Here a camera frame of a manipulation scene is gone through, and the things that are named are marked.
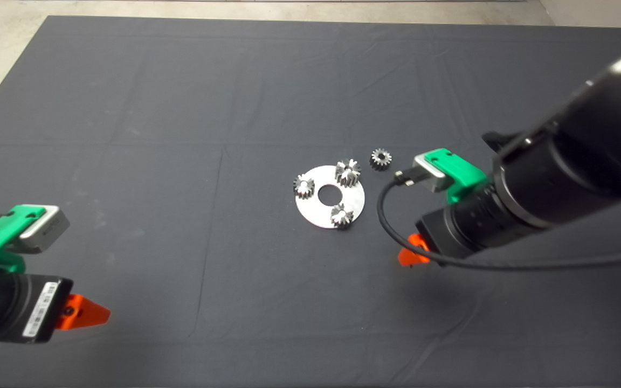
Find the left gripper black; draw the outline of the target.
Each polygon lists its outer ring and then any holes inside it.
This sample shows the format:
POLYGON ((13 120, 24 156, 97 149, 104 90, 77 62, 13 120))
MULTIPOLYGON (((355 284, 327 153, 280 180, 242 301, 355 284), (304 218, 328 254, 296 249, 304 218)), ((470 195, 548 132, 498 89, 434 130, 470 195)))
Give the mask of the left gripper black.
POLYGON ((108 322, 111 310, 80 294, 74 282, 54 275, 0 272, 0 342, 48 342, 68 331, 108 322))

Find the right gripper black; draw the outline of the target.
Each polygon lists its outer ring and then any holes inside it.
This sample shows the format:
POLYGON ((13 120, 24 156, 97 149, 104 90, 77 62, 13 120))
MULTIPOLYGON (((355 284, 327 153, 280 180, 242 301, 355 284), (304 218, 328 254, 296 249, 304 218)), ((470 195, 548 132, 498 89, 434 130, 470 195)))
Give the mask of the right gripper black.
MULTIPOLYGON (((413 249, 466 259, 490 248, 508 245, 532 234, 532 227, 505 207, 494 186, 480 186, 460 201, 426 213, 416 221, 419 234, 408 236, 413 249)), ((431 260, 402 248, 402 267, 431 260)))

